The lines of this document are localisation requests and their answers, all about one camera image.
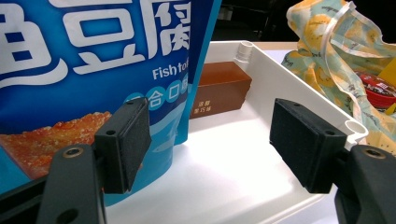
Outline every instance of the blue snack bag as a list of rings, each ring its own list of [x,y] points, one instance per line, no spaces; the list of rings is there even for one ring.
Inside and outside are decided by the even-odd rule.
[[[187,140],[219,5],[219,0],[2,1],[0,193],[44,175],[37,167],[49,166],[54,153],[49,149],[40,156],[32,151],[37,142],[24,149],[17,142],[32,143],[32,133],[49,141],[43,133],[92,117],[104,121],[136,97],[149,100],[152,143],[133,192],[163,175],[173,146]],[[128,195],[106,195],[106,205]]]

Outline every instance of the white surface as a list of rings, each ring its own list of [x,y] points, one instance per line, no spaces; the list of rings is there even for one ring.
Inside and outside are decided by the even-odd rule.
[[[206,62],[232,61],[237,48],[237,42],[212,43]],[[276,97],[298,102],[347,134],[353,132],[345,122],[353,119],[259,49],[253,49],[243,67],[253,81],[242,108],[191,120],[189,140],[175,147],[169,171],[108,207],[108,223],[334,220],[332,204],[321,201],[322,195],[308,194],[269,144],[273,104]],[[330,213],[320,215],[323,207]]]

